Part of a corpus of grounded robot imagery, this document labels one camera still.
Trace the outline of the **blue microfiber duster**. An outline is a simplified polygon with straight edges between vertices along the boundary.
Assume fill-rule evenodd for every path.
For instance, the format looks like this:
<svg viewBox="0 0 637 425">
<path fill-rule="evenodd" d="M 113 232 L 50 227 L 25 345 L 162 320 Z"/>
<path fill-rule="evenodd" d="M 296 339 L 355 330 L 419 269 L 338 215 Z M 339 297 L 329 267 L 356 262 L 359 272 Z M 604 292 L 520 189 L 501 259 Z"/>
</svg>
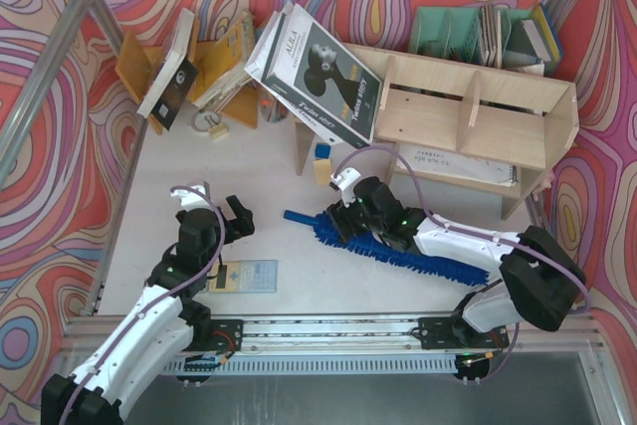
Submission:
<svg viewBox="0 0 637 425">
<path fill-rule="evenodd" d="M 325 213 L 310 216 L 285 210 L 284 218 L 310 226 L 314 230 L 315 237 L 324 245 L 343 249 L 358 256 L 408 269 L 418 274 L 442 277 L 465 286 L 483 286 L 488 282 L 489 274 L 482 269 L 452 259 L 399 252 L 377 241 L 371 233 L 364 233 L 348 242 L 342 242 Z"/>
</svg>

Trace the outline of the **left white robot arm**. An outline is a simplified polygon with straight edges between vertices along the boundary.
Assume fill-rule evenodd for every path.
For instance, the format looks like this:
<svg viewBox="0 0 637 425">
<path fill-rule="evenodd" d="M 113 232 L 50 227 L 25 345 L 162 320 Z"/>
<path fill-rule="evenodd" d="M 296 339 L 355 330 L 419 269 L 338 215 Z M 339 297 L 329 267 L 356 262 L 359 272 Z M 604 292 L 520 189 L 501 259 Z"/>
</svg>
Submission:
<svg viewBox="0 0 637 425">
<path fill-rule="evenodd" d="M 240 351 L 243 323 L 215 320 L 195 297 L 220 266 L 224 246 L 255 231 L 252 212 L 236 196 L 227 219 L 203 188 L 173 187 L 181 209 L 178 238 L 162 254 L 140 297 L 102 345 L 68 376 L 42 390 L 44 424 L 121 424 L 136 400 L 180 352 L 228 359 Z"/>
</svg>

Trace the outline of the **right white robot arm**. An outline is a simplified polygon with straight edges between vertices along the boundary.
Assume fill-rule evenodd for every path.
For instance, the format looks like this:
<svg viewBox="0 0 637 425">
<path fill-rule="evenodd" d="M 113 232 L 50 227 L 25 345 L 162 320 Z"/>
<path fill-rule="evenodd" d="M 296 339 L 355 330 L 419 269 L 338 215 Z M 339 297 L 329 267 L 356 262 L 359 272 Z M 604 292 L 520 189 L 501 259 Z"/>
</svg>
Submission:
<svg viewBox="0 0 637 425">
<path fill-rule="evenodd" d="M 341 244 L 361 240 L 406 266 L 424 260 L 480 273 L 480 289 L 454 311 L 457 337 L 520 320 L 557 331 L 585 284 L 581 269 L 540 227 L 489 231 L 405 207 L 378 177 L 362 178 L 353 168 L 334 175 L 329 185 L 341 194 L 326 209 Z"/>
</svg>

